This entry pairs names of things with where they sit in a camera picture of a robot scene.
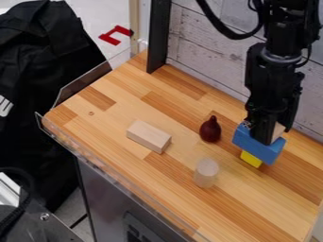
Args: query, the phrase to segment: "wooden block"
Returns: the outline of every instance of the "wooden block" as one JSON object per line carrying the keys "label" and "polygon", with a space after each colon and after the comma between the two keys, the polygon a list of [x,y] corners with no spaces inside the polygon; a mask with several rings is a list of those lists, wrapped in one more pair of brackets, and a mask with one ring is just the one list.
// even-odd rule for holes
{"label": "wooden block", "polygon": [[281,125],[279,122],[276,122],[273,137],[271,139],[271,144],[277,141],[277,139],[282,136],[285,130],[286,130],[286,127],[284,125]]}
{"label": "wooden block", "polygon": [[169,146],[172,136],[146,122],[137,120],[127,130],[127,138],[162,154]]}
{"label": "wooden block", "polygon": [[201,188],[212,187],[218,171],[219,166],[214,160],[204,159],[200,161],[194,174],[195,184]]}
{"label": "wooden block", "polygon": [[249,152],[243,150],[243,152],[241,153],[240,156],[241,160],[243,160],[244,162],[252,165],[253,167],[259,168],[262,164],[263,161],[258,159],[257,157],[251,155]]}

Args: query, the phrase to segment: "black vertical post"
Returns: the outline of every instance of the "black vertical post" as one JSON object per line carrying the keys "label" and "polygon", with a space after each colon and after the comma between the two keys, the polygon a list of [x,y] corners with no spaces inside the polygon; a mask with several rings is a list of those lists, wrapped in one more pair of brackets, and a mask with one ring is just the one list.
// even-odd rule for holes
{"label": "black vertical post", "polygon": [[153,73],[166,63],[171,0],[152,0],[147,73]]}

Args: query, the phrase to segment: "yellow block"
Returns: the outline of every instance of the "yellow block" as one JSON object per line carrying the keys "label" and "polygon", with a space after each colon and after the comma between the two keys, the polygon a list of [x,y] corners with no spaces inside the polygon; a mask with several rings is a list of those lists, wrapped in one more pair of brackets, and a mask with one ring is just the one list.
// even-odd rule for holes
{"label": "yellow block", "polygon": [[251,164],[252,166],[259,168],[259,166],[262,165],[262,160],[259,160],[257,157],[251,155],[249,152],[243,150],[243,152],[241,153],[240,158],[247,162],[248,164]]}

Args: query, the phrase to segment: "clear plastic guard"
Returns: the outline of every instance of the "clear plastic guard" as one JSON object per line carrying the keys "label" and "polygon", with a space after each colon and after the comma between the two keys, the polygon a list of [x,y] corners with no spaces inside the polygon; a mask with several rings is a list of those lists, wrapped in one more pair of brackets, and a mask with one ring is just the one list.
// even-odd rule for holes
{"label": "clear plastic guard", "polygon": [[210,241],[200,234],[195,228],[172,213],[168,208],[164,207],[157,200],[149,196],[140,187],[132,183],[128,178],[121,175],[113,167],[97,158],[90,150],[70,137],[51,121],[41,116],[37,112],[35,112],[35,115],[39,128],[42,131],[72,152],[81,162],[96,170],[101,176],[105,177],[105,179],[107,179],[129,198],[145,207],[147,211],[158,219],[162,220],[173,231],[182,235],[188,241]]}
{"label": "clear plastic guard", "polygon": [[59,90],[58,97],[53,105],[53,108],[57,107],[60,103],[71,97],[72,95],[78,93],[82,89],[91,85],[93,82],[105,76],[108,72],[110,72],[111,66],[108,61],[104,61],[101,64],[95,66],[92,70],[85,73],[79,78],[76,78],[66,86],[62,87]]}

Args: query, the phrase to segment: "blue block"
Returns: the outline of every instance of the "blue block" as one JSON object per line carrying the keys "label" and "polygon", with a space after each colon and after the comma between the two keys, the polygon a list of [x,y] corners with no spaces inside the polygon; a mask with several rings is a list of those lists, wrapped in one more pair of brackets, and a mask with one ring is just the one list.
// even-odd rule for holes
{"label": "blue block", "polygon": [[273,164],[286,144],[285,139],[279,138],[272,145],[265,146],[259,141],[251,138],[249,128],[243,124],[239,125],[238,129],[235,131],[232,142],[266,164]]}

